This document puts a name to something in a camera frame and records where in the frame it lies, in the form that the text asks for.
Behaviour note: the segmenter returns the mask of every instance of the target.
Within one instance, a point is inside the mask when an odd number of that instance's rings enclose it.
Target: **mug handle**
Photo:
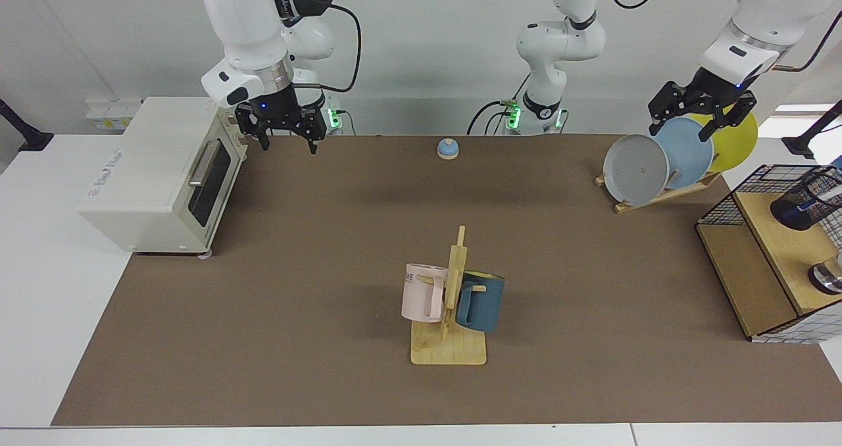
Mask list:
[[[471,315],[471,300],[473,299],[472,294],[474,292],[485,292],[487,291],[487,287],[485,285],[471,285],[471,287],[467,287],[466,289],[462,290],[461,297],[459,299],[459,303],[465,303],[465,327],[469,327],[473,325]]]
[[[445,288],[445,279],[441,276],[430,276],[433,279],[433,289],[427,290],[427,303],[426,305],[426,312],[428,318],[433,317],[433,302],[435,299],[433,298],[434,293],[440,293]]]

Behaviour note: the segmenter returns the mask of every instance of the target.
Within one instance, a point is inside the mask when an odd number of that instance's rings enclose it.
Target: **white toaster oven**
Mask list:
[[[150,97],[78,212],[131,252],[210,251],[246,145],[207,98]]]

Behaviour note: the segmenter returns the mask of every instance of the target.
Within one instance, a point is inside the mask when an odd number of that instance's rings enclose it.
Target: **brown table mat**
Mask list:
[[[693,223],[724,182],[615,215],[611,136],[249,149],[210,260],[132,257],[54,425],[842,420],[818,346],[745,341]],[[506,276],[480,368],[416,367],[407,262]]]

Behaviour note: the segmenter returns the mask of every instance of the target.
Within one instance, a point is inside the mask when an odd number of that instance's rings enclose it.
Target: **blue cup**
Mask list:
[[[457,323],[468,329],[492,332],[497,328],[505,278],[466,271],[457,306]]]

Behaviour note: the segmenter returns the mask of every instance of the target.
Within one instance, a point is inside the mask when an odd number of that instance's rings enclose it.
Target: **oven door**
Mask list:
[[[215,120],[187,181],[187,204],[182,212],[184,222],[205,244],[204,249],[211,247],[241,163],[243,159],[231,136],[222,123]]]

